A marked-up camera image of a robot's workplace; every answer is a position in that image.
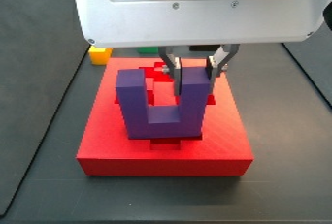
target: red platform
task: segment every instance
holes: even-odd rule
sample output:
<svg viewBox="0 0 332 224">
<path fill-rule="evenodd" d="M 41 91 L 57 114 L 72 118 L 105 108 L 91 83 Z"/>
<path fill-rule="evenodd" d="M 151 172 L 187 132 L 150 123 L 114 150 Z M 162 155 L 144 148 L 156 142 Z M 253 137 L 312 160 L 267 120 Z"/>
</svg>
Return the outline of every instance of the red platform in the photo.
<svg viewBox="0 0 332 224">
<path fill-rule="evenodd" d="M 76 154 L 85 174 L 89 176 L 241 176 L 253 161 L 253 153 L 225 74 L 215 82 L 215 105 L 206 106 L 201 138 L 127 139 L 120 108 L 114 101 L 116 72 L 119 69 L 152 68 L 155 61 L 160 60 L 111 58 L 108 61 Z M 205 66 L 203 60 L 182 61 L 183 66 Z M 168 83 L 168 85 L 155 83 L 154 94 L 170 92 L 167 90 L 171 82 Z M 164 105 L 167 98 L 170 97 L 154 97 L 154 104 Z"/>
</svg>

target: purple u-shaped block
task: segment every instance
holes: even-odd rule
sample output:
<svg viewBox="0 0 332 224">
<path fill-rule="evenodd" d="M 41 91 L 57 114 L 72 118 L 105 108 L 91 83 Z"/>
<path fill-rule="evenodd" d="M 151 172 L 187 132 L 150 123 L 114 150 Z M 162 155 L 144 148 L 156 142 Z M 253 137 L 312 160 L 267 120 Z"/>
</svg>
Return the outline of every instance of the purple u-shaped block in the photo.
<svg viewBox="0 0 332 224">
<path fill-rule="evenodd" d="M 201 135 L 210 82 L 203 67 L 183 67 L 179 104 L 148 106 L 144 70 L 119 70 L 116 95 L 130 139 Z"/>
</svg>

